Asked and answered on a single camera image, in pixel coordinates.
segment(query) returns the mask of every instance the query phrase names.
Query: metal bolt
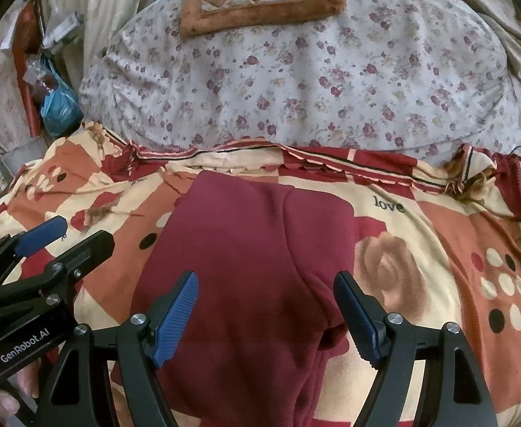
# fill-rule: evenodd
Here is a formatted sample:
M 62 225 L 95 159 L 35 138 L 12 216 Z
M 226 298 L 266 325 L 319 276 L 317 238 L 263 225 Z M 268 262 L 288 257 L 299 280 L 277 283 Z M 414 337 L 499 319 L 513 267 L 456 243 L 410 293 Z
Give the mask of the metal bolt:
M 73 329 L 74 335 L 83 335 L 89 330 L 86 325 L 78 325 L 75 329 Z
M 457 325 L 456 323 L 449 322 L 449 323 L 446 323 L 446 330 L 448 332 L 452 332 L 452 333 L 459 333 L 461 331 L 461 327 L 459 325 Z
M 59 303 L 59 296 L 57 294 L 51 294 L 47 297 L 47 305 L 56 305 Z
M 403 322 L 403 316 L 399 315 L 399 313 L 389 313 L 387 320 L 393 325 L 400 325 Z
M 142 313 L 137 313 L 132 318 L 130 318 L 130 322 L 134 325 L 142 325 L 146 321 L 146 315 Z

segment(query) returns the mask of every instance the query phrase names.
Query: maroon fabric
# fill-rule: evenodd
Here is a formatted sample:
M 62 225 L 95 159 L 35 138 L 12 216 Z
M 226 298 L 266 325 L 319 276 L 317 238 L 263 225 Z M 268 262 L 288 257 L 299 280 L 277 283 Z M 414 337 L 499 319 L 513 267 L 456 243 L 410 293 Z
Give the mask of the maroon fabric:
M 334 195 L 202 172 L 146 263 L 144 312 L 182 271 L 200 293 L 158 377 L 176 411 L 223 427 L 308 427 L 329 358 L 347 351 L 332 293 L 353 270 L 353 209 Z

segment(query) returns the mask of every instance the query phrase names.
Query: brown rose print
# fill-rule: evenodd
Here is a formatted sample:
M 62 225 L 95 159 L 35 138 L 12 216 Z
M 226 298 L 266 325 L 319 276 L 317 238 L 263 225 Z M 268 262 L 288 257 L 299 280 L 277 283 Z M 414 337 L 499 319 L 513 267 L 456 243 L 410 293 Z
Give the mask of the brown rose print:
M 398 312 L 412 323 L 427 307 L 425 282 L 407 243 L 387 231 L 356 244 L 354 279 L 387 312 Z

